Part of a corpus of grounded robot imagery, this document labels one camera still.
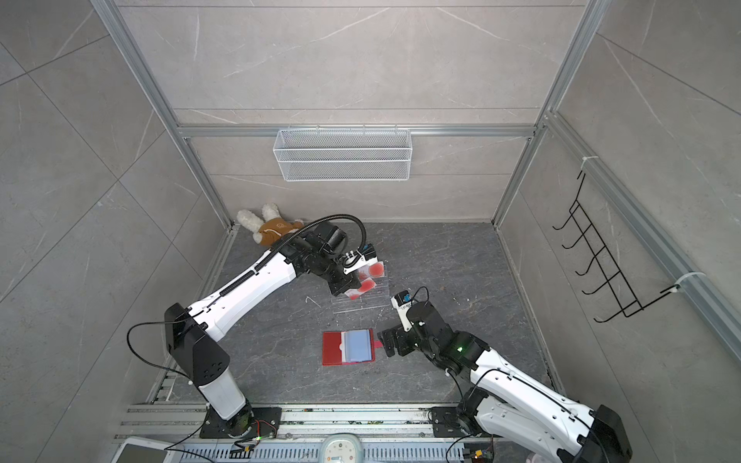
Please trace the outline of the left aluminium corner post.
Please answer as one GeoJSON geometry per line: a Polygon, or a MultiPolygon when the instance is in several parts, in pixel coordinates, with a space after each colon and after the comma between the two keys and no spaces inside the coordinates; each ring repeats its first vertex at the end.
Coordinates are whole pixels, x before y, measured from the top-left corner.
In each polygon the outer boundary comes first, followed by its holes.
{"type": "Polygon", "coordinates": [[[231,229],[233,227],[231,215],[220,195],[217,193],[210,179],[210,175],[206,172],[205,167],[191,146],[189,139],[179,132],[179,123],[174,110],[154,78],[152,70],[144,59],[131,32],[127,28],[118,6],[114,1],[109,0],[92,0],[91,4],[115,46],[121,52],[125,63],[127,63],[145,97],[150,102],[152,109],[156,112],[156,116],[160,119],[179,154],[201,187],[217,218],[227,230],[231,229]]]}

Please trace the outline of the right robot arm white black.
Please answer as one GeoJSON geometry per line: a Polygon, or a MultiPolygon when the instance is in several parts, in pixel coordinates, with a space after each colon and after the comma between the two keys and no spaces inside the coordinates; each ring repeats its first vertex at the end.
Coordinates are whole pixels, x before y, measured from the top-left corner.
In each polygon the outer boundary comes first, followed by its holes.
{"type": "Polygon", "coordinates": [[[482,339],[453,330],[430,302],[408,291],[391,304],[401,322],[378,336],[386,354],[419,351],[450,376],[466,376],[472,387],[455,420],[469,436],[500,436],[548,462],[632,459],[623,420],[611,408],[592,409],[541,384],[482,339]]]}

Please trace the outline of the red leather card holder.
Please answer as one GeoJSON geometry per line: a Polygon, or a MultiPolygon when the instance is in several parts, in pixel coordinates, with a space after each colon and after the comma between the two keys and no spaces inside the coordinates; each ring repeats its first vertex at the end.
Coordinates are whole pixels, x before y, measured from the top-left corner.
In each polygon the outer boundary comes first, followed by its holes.
{"type": "Polygon", "coordinates": [[[382,347],[372,329],[328,331],[322,334],[321,360],[325,367],[356,365],[376,360],[382,347]]]}

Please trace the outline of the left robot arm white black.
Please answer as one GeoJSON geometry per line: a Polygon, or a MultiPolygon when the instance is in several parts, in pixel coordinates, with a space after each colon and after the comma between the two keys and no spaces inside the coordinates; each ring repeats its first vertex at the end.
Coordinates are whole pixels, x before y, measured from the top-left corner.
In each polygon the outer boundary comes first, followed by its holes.
{"type": "Polygon", "coordinates": [[[252,309],[296,278],[322,279],[332,296],[360,289],[357,271],[377,262],[363,222],[333,214],[292,231],[268,247],[253,265],[211,295],[188,307],[165,311],[167,349],[216,416],[237,434],[246,432],[252,408],[230,372],[231,358],[219,345],[252,309]]]}

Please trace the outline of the white tablet corner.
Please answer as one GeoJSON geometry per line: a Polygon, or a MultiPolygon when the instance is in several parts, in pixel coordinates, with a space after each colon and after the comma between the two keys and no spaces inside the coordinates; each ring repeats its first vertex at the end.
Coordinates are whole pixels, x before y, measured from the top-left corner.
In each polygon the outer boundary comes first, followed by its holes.
{"type": "Polygon", "coordinates": [[[112,463],[171,463],[175,452],[168,449],[169,443],[148,438],[129,437],[117,449],[112,463]]]}

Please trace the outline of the white round device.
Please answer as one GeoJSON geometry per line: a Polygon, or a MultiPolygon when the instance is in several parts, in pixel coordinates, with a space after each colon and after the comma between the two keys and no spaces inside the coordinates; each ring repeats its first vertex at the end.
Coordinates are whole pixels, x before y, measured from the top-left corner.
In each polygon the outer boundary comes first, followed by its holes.
{"type": "Polygon", "coordinates": [[[365,459],[361,440],[348,433],[333,434],[322,443],[319,463],[363,463],[365,459]]]}

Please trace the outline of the right wall aluminium rail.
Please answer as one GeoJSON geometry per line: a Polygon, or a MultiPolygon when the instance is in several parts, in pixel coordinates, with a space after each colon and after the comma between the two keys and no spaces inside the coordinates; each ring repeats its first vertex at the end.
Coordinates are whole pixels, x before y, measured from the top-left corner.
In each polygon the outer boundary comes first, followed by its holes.
{"type": "Polygon", "coordinates": [[[679,291],[685,294],[721,345],[739,360],[740,312],[559,112],[546,112],[545,124],[567,151],[578,158],[580,170],[615,208],[655,263],[679,286],[679,291]]]}

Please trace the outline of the horizontal aluminium wall rail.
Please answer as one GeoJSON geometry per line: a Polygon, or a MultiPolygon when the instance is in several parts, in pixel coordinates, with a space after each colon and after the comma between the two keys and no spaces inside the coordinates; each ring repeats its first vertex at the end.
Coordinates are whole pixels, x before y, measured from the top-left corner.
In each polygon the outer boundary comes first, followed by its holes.
{"type": "Polygon", "coordinates": [[[298,130],[310,132],[352,132],[369,133],[372,131],[408,131],[412,136],[442,136],[442,137],[530,137],[536,132],[535,125],[522,123],[475,123],[474,125],[436,125],[436,123],[421,123],[420,125],[179,125],[177,132],[184,138],[197,137],[276,137],[282,130],[298,130]]]}

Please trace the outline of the white plastic card sleeves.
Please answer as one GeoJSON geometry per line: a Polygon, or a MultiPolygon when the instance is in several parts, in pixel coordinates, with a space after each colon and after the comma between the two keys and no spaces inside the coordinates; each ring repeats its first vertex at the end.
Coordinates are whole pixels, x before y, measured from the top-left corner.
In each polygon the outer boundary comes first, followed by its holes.
{"type": "Polygon", "coordinates": [[[356,364],[374,360],[374,345],[370,329],[345,331],[342,338],[344,363],[356,364]]]}

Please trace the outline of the clear acrylic tiered card stand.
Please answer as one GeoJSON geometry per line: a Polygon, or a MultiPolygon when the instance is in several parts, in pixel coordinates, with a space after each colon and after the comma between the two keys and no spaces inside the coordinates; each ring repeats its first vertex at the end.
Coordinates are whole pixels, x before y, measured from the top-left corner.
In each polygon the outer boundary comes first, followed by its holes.
{"type": "MultiPolygon", "coordinates": [[[[353,273],[360,282],[369,279],[368,266],[353,273]]],[[[389,279],[385,268],[385,275],[381,278],[371,278],[376,282],[376,288],[362,295],[360,298],[350,300],[344,293],[332,300],[331,309],[334,314],[351,314],[364,310],[384,309],[390,305],[389,279]]]]}

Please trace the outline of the vertical aluminium corner post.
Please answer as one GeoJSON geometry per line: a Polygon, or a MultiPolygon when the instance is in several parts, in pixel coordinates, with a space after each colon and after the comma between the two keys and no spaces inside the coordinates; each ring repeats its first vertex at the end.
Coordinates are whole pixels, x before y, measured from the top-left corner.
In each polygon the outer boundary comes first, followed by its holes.
{"type": "Polygon", "coordinates": [[[560,107],[567,90],[577,73],[581,62],[594,39],[597,29],[600,27],[609,7],[610,0],[588,1],[584,15],[580,20],[572,41],[569,45],[565,59],[556,74],[546,100],[536,118],[533,134],[527,138],[527,142],[521,152],[521,156],[515,165],[513,174],[505,192],[492,217],[491,224],[496,231],[503,226],[514,198],[523,183],[529,168],[531,167],[536,151],[547,131],[547,120],[556,113],[560,107]]]}

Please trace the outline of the white card red circle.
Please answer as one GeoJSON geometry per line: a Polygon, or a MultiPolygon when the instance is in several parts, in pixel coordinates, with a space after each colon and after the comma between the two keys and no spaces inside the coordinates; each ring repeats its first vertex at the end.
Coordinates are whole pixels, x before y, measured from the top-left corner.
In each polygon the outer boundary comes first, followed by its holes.
{"type": "Polygon", "coordinates": [[[371,278],[381,278],[385,275],[385,266],[383,262],[376,262],[368,267],[368,274],[371,278]]]}

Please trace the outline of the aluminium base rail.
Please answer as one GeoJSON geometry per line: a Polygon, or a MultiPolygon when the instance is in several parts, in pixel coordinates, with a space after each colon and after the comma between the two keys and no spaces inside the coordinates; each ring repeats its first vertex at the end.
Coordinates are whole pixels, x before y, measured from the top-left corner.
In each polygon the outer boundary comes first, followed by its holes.
{"type": "Polygon", "coordinates": [[[219,437],[195,403],[132,405],[114,435],[127,444],[171,446],[172,462],[318,462],[325,440],[352,434],[367,462],[531,462],[503,437],[473,437],[451,403],[259,404],[247,437],[219,437]]]}

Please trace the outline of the white teddy bear brown shirt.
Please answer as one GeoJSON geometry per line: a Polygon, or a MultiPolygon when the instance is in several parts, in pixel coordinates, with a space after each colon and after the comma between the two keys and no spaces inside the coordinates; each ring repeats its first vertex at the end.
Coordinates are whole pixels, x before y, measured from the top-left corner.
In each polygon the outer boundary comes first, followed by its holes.
{"type": "Polygon", "coordinates": [[[300,220],[291,222],[284,219],[276,204],[264,204],[262,216],[250,210],[239,210],[237,222],[252,233],[256,243],[265,247],[271,247],[285,235],[304,227],[304,223],[300,220]]]}

